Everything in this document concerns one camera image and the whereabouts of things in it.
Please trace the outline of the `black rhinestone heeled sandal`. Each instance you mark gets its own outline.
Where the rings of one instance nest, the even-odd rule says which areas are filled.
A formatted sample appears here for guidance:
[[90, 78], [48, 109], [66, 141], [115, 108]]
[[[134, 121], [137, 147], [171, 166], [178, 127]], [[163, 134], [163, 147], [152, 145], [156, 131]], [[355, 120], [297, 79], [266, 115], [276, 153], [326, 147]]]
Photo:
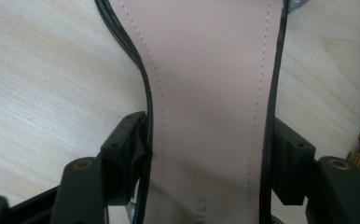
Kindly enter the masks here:
[[270, 224], [286, 22], [305, 2], [95, 0], [145, 85], [132, 224]]

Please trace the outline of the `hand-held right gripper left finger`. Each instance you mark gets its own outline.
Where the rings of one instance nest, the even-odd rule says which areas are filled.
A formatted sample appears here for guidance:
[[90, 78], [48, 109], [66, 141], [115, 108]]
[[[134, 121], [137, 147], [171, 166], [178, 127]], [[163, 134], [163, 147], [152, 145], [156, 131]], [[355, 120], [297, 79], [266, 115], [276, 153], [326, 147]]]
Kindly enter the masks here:
[[127, 205], [143, 175], [147, 158], [146, 122], [144, 111], [125, 116], [101, 146], [104, 194], [109, 205]]

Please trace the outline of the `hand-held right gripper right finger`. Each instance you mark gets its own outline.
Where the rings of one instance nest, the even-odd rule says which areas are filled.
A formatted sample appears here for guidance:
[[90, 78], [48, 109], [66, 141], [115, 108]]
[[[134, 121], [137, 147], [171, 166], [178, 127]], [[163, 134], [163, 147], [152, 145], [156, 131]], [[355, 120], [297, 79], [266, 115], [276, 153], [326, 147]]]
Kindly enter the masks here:
[[284, 205], [303, 205], [315, 147], [280, 119], [275, 119], [271, 152], [273, 191]]

